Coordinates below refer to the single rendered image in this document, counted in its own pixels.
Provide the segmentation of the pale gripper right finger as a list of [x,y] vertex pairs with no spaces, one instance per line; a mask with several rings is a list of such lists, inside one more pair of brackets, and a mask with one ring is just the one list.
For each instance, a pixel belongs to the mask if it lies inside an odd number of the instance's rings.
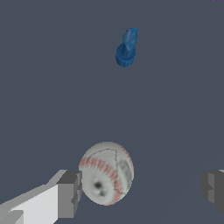
[[202,171],[200,178],[203,196],[224,214],[224,170]]

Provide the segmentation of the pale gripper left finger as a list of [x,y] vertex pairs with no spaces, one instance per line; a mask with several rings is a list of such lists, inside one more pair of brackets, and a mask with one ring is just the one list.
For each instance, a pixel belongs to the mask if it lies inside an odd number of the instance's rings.
[[82,194],[80,171],[59,170],[45,185],[0,205],[0,224],[54,224],[73,218]]

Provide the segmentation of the white red-stitched baseball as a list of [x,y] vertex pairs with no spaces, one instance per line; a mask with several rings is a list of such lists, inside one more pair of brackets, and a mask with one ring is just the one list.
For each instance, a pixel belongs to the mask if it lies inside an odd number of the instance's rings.
[[111,206],[130,190],[134,165],[129,153],[113,142],[97,143],[82,157],[82,190],[96,204]]

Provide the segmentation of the blue plastic toy bolt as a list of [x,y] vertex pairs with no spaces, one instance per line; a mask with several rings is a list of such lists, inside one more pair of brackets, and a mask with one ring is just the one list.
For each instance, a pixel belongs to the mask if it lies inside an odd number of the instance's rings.
[[115,61],[121,67],[129,67],[136,55],[137,28],[129,28],[122,36],[122,43],[116,49]]

